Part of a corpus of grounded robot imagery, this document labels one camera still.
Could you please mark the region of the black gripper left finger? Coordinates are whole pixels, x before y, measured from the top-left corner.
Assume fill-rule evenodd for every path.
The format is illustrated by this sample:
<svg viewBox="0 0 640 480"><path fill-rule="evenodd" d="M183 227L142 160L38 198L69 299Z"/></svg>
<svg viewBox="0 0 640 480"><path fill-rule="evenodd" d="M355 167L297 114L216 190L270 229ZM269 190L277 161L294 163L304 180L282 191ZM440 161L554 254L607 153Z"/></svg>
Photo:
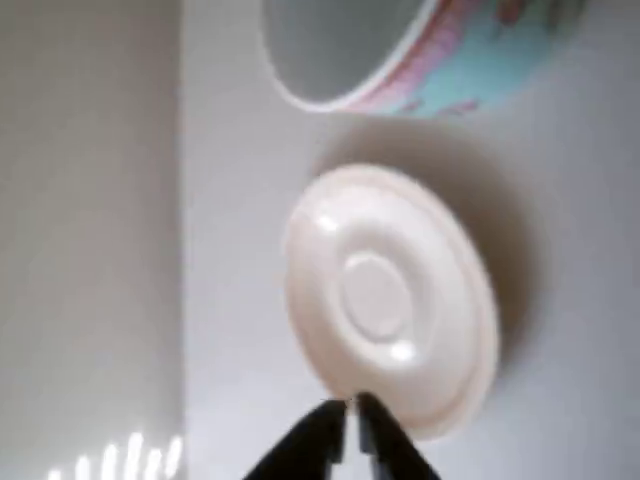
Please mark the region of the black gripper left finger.
<svg viewBox="0 0 640 480"><path fill-rule="evenodd" d="M304 415L245 479L330 479L342 461L347 403L327 400Z"/></svg>

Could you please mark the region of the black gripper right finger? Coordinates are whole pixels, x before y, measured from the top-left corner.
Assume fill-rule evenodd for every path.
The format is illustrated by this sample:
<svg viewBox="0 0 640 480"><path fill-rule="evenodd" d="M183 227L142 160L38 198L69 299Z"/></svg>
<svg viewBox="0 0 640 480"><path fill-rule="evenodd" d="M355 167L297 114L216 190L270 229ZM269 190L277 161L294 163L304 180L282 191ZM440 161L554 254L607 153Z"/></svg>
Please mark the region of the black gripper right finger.
<svg viewBox="0 0 640 480"><path fill-rule="evenodd" d="M360 450L371 459L373 479L441 479L378 397L361 392L356 404Z"/></svg>

